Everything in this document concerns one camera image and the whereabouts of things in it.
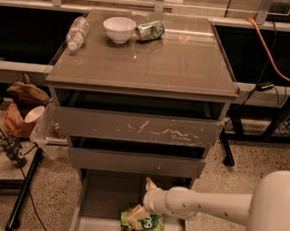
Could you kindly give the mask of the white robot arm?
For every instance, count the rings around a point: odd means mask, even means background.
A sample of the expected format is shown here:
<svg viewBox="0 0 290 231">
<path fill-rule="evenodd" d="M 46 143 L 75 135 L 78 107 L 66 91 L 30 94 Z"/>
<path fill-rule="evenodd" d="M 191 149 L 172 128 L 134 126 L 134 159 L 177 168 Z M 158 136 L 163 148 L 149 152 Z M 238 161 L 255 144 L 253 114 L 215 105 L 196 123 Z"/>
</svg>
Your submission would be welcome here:
<svg viewBox="0 0 290 231">
<path fill-rule="evenodd" d="M 245 195 L 199 193 L 180 186 L 163 190 L 152 180 L 145 189 L 143 203 L 128 215 L 129 223 L 151 214 L 188 220 L 205 213 L 241 224 L 245 231 L 290 231 L 290 171 L 269 173 Z"/>
</svg>

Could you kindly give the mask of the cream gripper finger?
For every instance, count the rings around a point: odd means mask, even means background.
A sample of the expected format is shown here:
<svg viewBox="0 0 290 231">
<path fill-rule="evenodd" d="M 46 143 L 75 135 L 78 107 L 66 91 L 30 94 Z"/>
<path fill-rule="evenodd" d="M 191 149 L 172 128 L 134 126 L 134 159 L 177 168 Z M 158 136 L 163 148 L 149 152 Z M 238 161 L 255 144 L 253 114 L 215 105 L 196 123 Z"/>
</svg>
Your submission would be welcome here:
<svg viewBox="0 0 290 231">
<path fill-rule="evenodd" d="M 134 209 L 132 209 L 127 217 L 129 222 L 135 222 L 139 219 L 143 220 L 150 215 L 149 212 L 141 205 L 138 204 Z"/>
<path fill-rule="evenodd" d="M 156 189 L 156 184 L 150 177 L 146 177 L 146 185 L 145 185 L 145 190 L 150 191 Z"/>
</svg>

